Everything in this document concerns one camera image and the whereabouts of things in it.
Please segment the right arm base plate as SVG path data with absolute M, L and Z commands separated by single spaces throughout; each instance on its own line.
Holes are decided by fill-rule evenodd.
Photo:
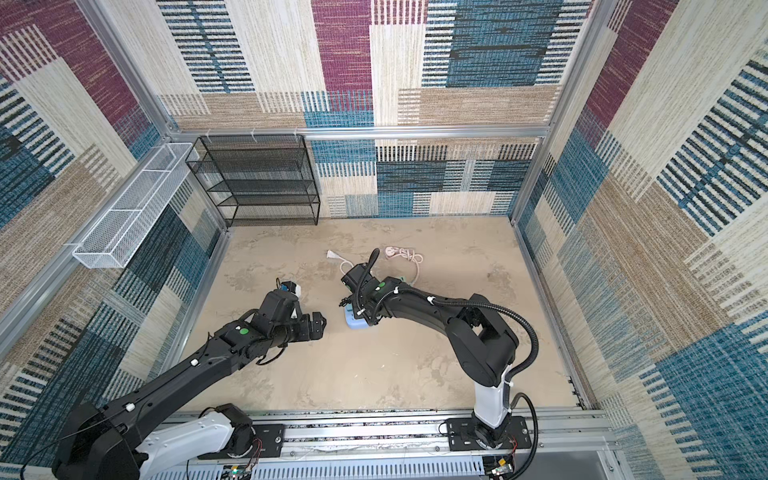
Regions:
M 479 419 L 449 418 L 444 422 L 451 451 L 530 449 L 532 429 L 522 416 L 507 415 L 491 428 Z

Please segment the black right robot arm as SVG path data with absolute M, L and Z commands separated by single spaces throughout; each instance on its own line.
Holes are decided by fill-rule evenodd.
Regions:
M 474 382 L 472 436 L 485 448 L 505 441 L 510 418 L 517 335 L 498 308 L 475 294 L 450 299 L 416 289 L 394 277 L 378 280 L 364 264 L 342 276 L 350 295 L 344 302 L 356 319 L 374 326 L 384 318 L 410 320 L 447 337 L 463 372 Z

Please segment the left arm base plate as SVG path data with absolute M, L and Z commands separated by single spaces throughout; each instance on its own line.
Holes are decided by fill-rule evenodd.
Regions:
M 256 458 L 277 458 L 283 448 L 284 433 L 284 424 L 237 426 L 222 450 L 200 455 L 197 459 L 245 462 Z

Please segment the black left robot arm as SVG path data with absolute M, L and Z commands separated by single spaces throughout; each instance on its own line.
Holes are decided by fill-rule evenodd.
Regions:
M 322 338 L 319 312 L 303 313 L 296 294 L 269 292 L 260 307 L 224 324 L 190 356 L 146 385 L 96 408 L 74 408 L 56 444 L 51 467 L 58 479 L 148 479 L 212 453 L 247 456 L 255 439 L 250 418 L 226 404 L 203 417 L 163 428 L 182 406 L 272 348 Z

